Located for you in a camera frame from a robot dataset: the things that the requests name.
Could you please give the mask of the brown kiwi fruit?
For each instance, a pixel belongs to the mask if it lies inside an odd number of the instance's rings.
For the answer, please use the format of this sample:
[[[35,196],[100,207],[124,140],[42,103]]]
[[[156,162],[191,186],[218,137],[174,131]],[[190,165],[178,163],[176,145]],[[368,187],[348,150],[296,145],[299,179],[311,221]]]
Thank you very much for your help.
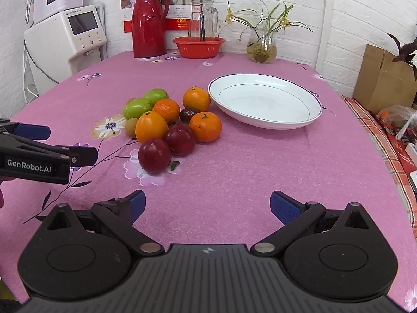
[[[136,124],[137,124],[137,122],[138,122],[137,118],[131,118],[131,119],[128,119],[126,121],[125,128],[124,128],[125,133],[131,139],[136,138]]]

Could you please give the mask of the red plum front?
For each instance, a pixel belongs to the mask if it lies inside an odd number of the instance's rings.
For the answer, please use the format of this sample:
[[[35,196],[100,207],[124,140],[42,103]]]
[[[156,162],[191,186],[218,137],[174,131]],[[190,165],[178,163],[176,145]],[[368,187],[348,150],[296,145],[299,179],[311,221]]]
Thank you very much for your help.
[[[139,164],[149,174],[158,174],[166,170],[171,159],[170,148],[162,139],[149,139],[139,148]]]

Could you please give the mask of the red plum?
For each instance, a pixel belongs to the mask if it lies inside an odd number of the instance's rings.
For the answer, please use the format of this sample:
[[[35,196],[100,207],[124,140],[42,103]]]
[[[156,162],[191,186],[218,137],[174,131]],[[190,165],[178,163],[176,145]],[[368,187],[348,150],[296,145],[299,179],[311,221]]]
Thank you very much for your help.
[[[176,124],[169,128],[163,136],[163,141],[170,148],[171,154],[176,156],[191,154],[196,145],[195,134],[186,124]]]
[[[139,164],[149,174],[158,174],[166,170],[171,159],[170,148],[162,139],[149,139],[139,148]]]

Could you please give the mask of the green apple front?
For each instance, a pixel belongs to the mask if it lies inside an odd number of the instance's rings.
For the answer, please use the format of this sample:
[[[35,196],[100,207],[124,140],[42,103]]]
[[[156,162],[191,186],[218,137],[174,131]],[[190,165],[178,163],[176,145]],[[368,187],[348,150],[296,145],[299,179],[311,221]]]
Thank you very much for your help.
[[[129,101],[123,109],[123,115],[126,120],[139,119],[145,112],[151,111],[152,106],[146,98],[136,98]]]

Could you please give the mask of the green apple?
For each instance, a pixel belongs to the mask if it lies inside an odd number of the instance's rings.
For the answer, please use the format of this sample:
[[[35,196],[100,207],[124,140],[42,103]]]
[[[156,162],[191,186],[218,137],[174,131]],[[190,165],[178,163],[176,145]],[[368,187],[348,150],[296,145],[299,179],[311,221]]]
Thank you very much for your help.
[[[152,106],[146,98],[136,98],[129,101],[123,109],[123,115],[126,120],[139,119],[145,112],[151,111]]]
[[[146,92],[143,96],[144,99],[146,99],[151,106],[153,107],[154,104],[157,103],[157,101],[162,99],[169,99],[168,93],[162,89],[162,88],[154,88],[148,92]]]

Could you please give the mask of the large orange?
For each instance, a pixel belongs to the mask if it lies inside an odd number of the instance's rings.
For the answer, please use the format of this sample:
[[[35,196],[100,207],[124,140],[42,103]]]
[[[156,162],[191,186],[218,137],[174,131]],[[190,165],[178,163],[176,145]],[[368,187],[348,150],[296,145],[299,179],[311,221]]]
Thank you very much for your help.
[[[206,112],[210,108],[211,99],[204,89],[193,86],[184,93],[182,103],[184,108],[195,108]]]
[[[135,135],[139,143],[144,143],[150,139],[161,139],[167,130],[166,120],[157,112],[148,111],[136,123]]]

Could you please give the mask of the mandarin orange with stem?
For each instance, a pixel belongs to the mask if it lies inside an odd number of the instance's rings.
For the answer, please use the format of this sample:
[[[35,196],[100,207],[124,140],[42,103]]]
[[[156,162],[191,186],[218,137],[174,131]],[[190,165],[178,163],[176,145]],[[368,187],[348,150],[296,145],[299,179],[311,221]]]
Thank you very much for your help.
[[[161,115],[167,123],[176,122],[180,117],[180,106],[169,98],[157,101],[152,110]]]

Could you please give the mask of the dark plum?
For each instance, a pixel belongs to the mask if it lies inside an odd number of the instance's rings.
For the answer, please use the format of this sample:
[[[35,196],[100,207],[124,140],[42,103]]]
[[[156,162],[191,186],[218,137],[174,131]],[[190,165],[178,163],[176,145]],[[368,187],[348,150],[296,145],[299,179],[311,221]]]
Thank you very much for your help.
[[[193,116],[198,113],[200,113],[200,110],[193,107],[186,107],[180,111],[180,120],[182,123],[188,124]]]

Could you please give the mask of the pink floral tablecloth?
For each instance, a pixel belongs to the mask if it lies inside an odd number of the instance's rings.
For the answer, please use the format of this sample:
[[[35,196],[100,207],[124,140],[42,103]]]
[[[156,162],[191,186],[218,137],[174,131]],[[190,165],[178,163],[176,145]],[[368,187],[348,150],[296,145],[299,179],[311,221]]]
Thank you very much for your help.
[[[237,73],[292,81],[318,96],[323,113],[301,129],[275,131],[243,124],[212,106],[222,122],[220,138],[197,145],[175,169],[147,175],[138,163],[139,144],[122,128],[126,102],[154,88],[180,102],[188,88],[206,88],[217,77]],[[135,225],[161,244],[252,245],[280,227],[269,207],[271,193],[279,190],[330,209],[361,203],[398,259],[390,297],[408,311],[416,307],[416,243],[408,210],[362,124],[307,65],[257,64],[227,54],[208,61],[173,55],[144,60],[124,52],[54,87],[14,120],[48,126],[51,145],[86,144],[100,153],[100,164],[76,171],[71,187],[26,180],[2,184],[1,278],[20,301],[28,296],[18,275],[19,256],[39,226],[36,215],[58,203],[89,208],[141,189],[146,210]]]

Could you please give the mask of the white water dispenser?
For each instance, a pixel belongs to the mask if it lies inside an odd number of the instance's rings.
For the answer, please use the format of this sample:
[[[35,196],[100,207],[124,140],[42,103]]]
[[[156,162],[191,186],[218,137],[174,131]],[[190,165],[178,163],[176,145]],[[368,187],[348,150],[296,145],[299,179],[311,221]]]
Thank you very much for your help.
[[[61,11],[24,32],[24,46],[38,95],[107,57],[97,7]]]

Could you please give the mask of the plaid red cloth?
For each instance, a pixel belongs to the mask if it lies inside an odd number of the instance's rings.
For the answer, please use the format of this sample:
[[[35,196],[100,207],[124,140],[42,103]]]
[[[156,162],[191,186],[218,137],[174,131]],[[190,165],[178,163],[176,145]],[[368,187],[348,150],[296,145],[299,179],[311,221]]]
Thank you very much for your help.
[[[391,144],[389,136],[374,116],[356,100],[346,96],[342,96],[341,98],[359,120],[367,135],[370,137],[371,142],[384,160],[384,164],[394,180],[396,189],[406,209],[413,235],[416,237],[416,195],[408,181],[406,171],[401,164],[400,156],[395,151],[396,146]]]

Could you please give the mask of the white oval plate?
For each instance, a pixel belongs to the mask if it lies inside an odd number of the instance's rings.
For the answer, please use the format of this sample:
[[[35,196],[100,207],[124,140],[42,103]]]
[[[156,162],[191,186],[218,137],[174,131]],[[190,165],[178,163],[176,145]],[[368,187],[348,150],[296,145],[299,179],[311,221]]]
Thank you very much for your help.
[[[208,84],[212,101],[228,116],[273,130],[305,127],[319,119],[323,106],[307,89],[262,74],[230,74]]]

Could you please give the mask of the plastic bag with fruit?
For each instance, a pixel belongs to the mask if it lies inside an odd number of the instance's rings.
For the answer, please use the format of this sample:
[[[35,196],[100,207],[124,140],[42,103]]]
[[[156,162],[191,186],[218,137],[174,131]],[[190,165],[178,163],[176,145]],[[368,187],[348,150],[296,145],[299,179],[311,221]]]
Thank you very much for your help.
[[[416,128],[416,110],[410,107],[390,106],[382,109],[378,117],[394,127],[396,140],[401,140],[408,129]]]

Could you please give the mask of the brown cardboard box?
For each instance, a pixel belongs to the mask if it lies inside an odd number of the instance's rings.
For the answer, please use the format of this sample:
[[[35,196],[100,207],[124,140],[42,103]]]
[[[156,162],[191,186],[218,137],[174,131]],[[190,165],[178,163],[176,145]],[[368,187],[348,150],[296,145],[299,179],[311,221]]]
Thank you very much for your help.
[[[374,114],[394,105],[411,107],[416,96],[412,67],[393,59],[394,55],[382,48],[365,48],[353,98]]]

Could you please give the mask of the red plastic basin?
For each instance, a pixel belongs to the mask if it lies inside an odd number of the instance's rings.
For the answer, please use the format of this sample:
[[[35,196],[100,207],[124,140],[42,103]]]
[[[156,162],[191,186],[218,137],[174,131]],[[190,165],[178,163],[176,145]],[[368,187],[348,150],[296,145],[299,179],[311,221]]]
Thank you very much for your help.
[[[225,39],[209,38],[206,41],[196,41],[188,37],[178,37],[173,39],[180,55],[187,59],[210,59],[219,52]]]

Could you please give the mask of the red thermos jug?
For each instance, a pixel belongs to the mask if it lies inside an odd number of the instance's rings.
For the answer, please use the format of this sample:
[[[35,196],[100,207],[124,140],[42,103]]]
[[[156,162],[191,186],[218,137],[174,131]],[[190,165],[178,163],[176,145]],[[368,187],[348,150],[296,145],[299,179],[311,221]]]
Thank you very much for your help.
[[[137,59],[167,53],[165,19],[169,0],[136,0],[132,14],[132,42]]]

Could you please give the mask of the glass vase with plant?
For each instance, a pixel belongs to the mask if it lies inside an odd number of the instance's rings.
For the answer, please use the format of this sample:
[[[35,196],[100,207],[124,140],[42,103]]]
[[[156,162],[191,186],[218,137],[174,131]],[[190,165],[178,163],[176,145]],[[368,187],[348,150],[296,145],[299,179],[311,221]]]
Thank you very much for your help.
[[[277,56],[276,34],[288,28],[301,28],[311,33],[314,31],[307,24],[294,21],[289,18],[293,10],[292,4],[279,2],[273,8],[269,8],[263,0],[261,11],[254,8],[245,8],[233,11],[230,2],[227,2],[227,9],[223,21],[222,30],[227,26],[237,23],[244,27],[240,32],[237,41],[242,40],[245,32],[250,32],[246,45],[246,55],[253,62],[262,64],[270,63]]]

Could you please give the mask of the glass pitcher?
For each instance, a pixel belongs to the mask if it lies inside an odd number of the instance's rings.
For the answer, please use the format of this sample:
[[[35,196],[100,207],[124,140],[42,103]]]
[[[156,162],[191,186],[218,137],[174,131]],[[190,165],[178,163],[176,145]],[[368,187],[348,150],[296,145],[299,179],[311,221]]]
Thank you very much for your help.
[[[193,0],[188,38],[195,42],[214,39],[218,33],[218,11],[212,0]]]

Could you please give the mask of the dark red leafy plant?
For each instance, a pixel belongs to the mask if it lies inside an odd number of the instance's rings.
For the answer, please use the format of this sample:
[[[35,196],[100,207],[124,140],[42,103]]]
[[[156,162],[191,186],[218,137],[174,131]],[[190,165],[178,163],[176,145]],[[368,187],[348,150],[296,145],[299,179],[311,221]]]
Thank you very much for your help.
[[[396,46],[398,47],[399,54],[394,57],[391,61],[392,62],[405,62],[413,69],[414,80],[417,81],[417,68],[416,65],[413,63],[413,59],[416,56],[417,50],[417,38],[412,43],[408,43],[405,45],[401,45],[399,40],[392,34],[387,33],[387,35],[393,39]]]

